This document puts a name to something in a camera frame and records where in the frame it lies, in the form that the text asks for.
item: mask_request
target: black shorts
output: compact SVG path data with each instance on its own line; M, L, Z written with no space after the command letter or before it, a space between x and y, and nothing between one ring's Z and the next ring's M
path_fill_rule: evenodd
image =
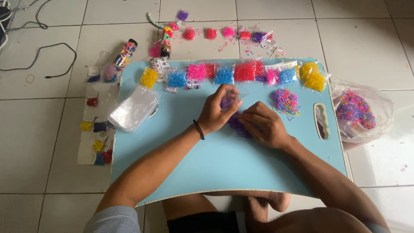
M167 221L170 233L192 232L192 233L239 233L236 212L204 212L192 214L174 220Z

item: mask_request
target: white tile floor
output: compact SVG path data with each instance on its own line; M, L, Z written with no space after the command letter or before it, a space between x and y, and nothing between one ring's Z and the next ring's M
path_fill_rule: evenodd
M46 0L17 12L12 27L34 21ZM32 0L12 0L25 6ZM108 166L76 165L85 93L86 66L101 51L112 59L129 38L138 43L132 61L144 61L159 36L147 23L172 21L188 10L188 25L254 26L273 30L286 57L315 57L332 79L387 90L396 104L393 133L348 153L355 183L384 214L392 232L413 232L414 223L414 2L412 0L52 0L39 13L50 27L9 33L0 53L0 232L81 232L109 186ZM171 59L270 57L266 50L225 40L194 41L174 36ZM238 208L237 198L209 197L220 210ZM318 199L293 196L288 211L323 206ZM137 208L143 232L166 232L160 203ZM270 218L279 213L272 211Z

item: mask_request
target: large plastic bag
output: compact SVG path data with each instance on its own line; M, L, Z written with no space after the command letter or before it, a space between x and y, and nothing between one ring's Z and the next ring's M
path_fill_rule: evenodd
M394 102L386 94L373 87L344 80L336 80L330 87L344 151L369 143L391 130ZM375 117L375 124L365 124L364 127L359 122L346 120L340 115L338 108L343 104L347 91L352 91L367 101Z

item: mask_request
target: hand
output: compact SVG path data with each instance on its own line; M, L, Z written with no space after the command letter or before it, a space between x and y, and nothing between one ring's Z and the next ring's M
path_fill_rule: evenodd
M283 150L292 142L293 137L286 132L279 115L260 101L236 117L265 146Z
M234 93L235 95L239 94L234 85L221 84L216 93L207 97L200 117L197 120L197 123L204 135L223 127L229 118L235 114L239 107L243 104L243 100L238 100L231 104L226 110L222 111L220 107L221 98L224 97L228 91Z

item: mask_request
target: pile of rubber bands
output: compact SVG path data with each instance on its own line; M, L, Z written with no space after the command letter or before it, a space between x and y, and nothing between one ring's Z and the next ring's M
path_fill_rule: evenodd
M371 107L362 96L351 90L342 95L343 98L335 111L338 119L352 121L351 125L354 128L357 128L357 124L366 129L372 129L377 125Z
M272 92L272 100L275 109L281 114L300 115L298 97L290 89L282 87Z

